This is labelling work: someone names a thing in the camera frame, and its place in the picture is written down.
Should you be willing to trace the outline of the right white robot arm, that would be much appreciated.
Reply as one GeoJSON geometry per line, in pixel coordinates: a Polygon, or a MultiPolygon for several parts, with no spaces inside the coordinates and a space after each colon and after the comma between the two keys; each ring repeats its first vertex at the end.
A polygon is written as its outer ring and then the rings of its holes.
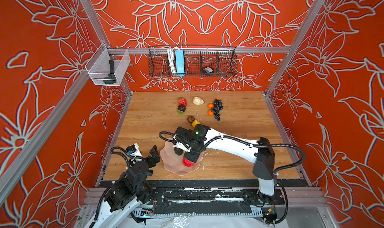
{"type": "Polygon", "coordinates": [[[281,170],[297,167],[306,160],[304,151],[297,146],[271,144],[266,138],[258,141],[241,139],[203,125],[196,125],[193,130],[179,127],[172,137],[171,143],[174,147],[185,152],[185,166],[195,164],[200,154],[209,149],[223,151],[252,163],[253,174],[258,178],[262,196],[274,196],[275,187],[278,186],[277,176],[281,170]],[[292,164],[275,168],[274,148],[292,149],[299,152],[301,157],[292,164]]]}

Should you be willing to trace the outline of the white fake garlic bulb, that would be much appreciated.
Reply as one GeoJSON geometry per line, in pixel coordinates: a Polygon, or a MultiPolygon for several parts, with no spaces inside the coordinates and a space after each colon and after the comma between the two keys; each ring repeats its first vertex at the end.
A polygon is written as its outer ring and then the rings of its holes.
{"type": "Polygon", "coordinates": [[[195,96],[193,98],[193,104],[196,105],[196,106],[200,106],[200,105],[202,105],[204,103],[205,103],[205,101],[201,97],[195,96]]]}

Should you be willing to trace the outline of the pink scalloped fruit bowl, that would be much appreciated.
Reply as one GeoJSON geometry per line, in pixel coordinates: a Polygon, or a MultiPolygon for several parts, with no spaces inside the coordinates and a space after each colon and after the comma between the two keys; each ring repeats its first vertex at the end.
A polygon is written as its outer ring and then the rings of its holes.
{"type": "Polygon", "coordinates": [[[192,167],[186,167],[183,165],[183,155],[176,155],[174,146],[170,142],[165,142],[165,146],[160,150],[160,157],[163,161],[165,170],[174,173],[180,177],[186,176],[199,169],[200,163],[203,160],[203,154],[201,153],[198,161],[192,167]]]}

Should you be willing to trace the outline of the dark fake avocado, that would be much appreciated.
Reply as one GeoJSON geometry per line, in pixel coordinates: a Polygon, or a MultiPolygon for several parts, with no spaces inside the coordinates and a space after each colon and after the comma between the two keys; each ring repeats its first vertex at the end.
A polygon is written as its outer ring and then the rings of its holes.
{"type": "Polygon", "coordinates": [[[181,156],[184,154],[184,150],[174,147],[174,152],[177,156],[181,156]]]}

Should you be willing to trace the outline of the red fake apple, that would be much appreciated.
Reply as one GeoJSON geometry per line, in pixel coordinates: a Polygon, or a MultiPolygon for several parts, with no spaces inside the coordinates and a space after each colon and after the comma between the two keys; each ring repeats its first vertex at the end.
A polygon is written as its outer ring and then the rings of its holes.
{"type": "Polygon", "coordinates": [[[188,160],[187,158],[183,158],[182,160],[182,164],[185,166],[185,167],[193,167],[196,163],[188,160]]]}

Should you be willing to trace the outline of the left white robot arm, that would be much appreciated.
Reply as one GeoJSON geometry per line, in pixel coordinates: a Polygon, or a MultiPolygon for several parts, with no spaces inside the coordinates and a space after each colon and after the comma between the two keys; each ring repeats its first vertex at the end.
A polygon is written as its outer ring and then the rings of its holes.
{"type": "Polygon", "coordinates": [[[152,147],[146,158],[137,144],[125,149],[113,147],[110,154],[124,159],[126,171],[103,191],[87,228],[116,228],[139,206],[152,202],[155,207],[158,201],[154,189],[147,182],[147,178],[153,175],[152,168],[161,160],[157,146],[152,147]]]}

